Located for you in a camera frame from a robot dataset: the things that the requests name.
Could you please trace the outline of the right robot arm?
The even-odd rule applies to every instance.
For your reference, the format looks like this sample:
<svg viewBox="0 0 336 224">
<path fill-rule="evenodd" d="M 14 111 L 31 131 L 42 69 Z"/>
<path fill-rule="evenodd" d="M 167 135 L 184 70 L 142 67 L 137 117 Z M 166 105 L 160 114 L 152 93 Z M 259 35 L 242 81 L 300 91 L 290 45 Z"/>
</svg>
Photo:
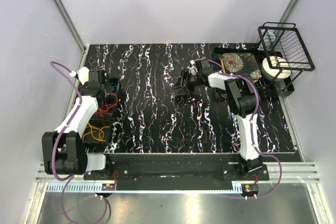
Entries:
<svg viewBox="0 0 336 224">
<path fill-rule="evenodd" d="M 260 96 L 249 76 L 224 73 L 213 70 L 210 63 L 217 62 L 209 59 L 197 59 L 189 62 L 173 85 L 178 97 L 191 95 L 195 87 L 205 86 L 225 91 L 230 111 L 235 114 L 240 136 L 240 161 L 238 162 L 239 176 L 250 180 L 262 168 L 261 152 L 257 145 L 257 112 Z"/>
</svg>

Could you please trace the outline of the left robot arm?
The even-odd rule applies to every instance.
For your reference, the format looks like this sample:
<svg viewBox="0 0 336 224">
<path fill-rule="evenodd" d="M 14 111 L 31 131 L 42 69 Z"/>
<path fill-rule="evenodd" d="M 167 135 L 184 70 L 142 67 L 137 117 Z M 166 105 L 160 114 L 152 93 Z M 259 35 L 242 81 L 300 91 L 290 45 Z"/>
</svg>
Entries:
<svg viewBox="0 0 336 224">
<path fill-rule="evenodd" d="M 113 175 L 112 165 L 103 154 L 88 154 L 82 138 L 92 116 L 111 92 L 108 75 L 104 70 L 88 70 L 86 67 L 77 73 L 82 86 L 77 90 L 78 97 L 64 119 L 52 132 L 41 138 L 43 161 L 46 174 L 83 175 L 95 172 L 103 180 Z"/>
</svg>

